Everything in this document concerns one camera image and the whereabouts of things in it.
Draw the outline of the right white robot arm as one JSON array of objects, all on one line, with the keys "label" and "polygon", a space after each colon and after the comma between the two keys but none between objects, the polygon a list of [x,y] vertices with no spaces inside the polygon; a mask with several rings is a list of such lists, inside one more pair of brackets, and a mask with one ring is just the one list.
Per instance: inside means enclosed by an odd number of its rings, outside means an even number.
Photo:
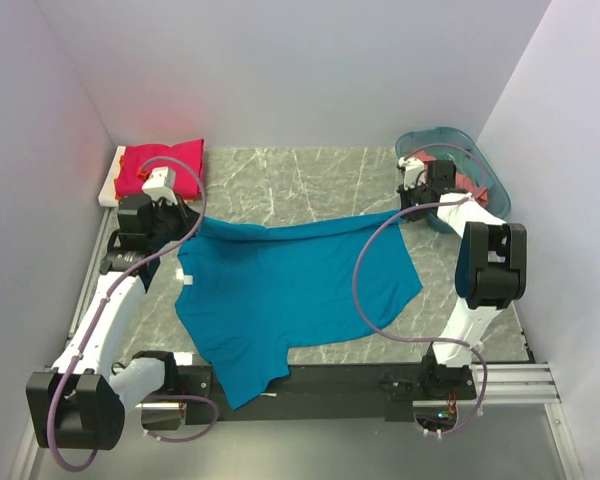
[{"label": "right white robot arm", "polygon": [[401,207],[415,209],[404,218],[434,216],[461,240],[454,277],[457,300],[441,334],[451,341],[431,344],[418,377],[422,393],[440,399],[469,379],[473,350],[487,327],[524,294],[527,231],[489,213],[473,193],[460,189],[451,160],[402,157],[398,169],[403,173],[397,189]]}]

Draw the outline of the blue t-shirt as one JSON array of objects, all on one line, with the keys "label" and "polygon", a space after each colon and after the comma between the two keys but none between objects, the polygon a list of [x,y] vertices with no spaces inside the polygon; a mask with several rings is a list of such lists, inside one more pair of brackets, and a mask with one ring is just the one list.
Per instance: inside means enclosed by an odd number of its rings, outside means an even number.
[{"label": "blue t-shirt", "polygon": [[267,228],[206,218],[179,249],[176,313],[232,409],[289,373],[288,352],[390,325],[422,283],[390,212]]}]

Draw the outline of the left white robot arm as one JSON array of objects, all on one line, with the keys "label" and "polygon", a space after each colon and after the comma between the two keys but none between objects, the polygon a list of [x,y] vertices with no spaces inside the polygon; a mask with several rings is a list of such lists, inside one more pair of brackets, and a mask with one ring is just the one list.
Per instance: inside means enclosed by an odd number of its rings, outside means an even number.
[{"label": "left white robot arm", "polygon": [[110,450],[137,404],[177,395],[180,378],[171,352],[141,351],[118,374],[111,368],[160,266],[158,252],[191,236],[198,219],[180,196],[169,201],[132,194],[120,201],[118,227],[109,236],[89,307],[60,357],[26,384],[40,447]]}]

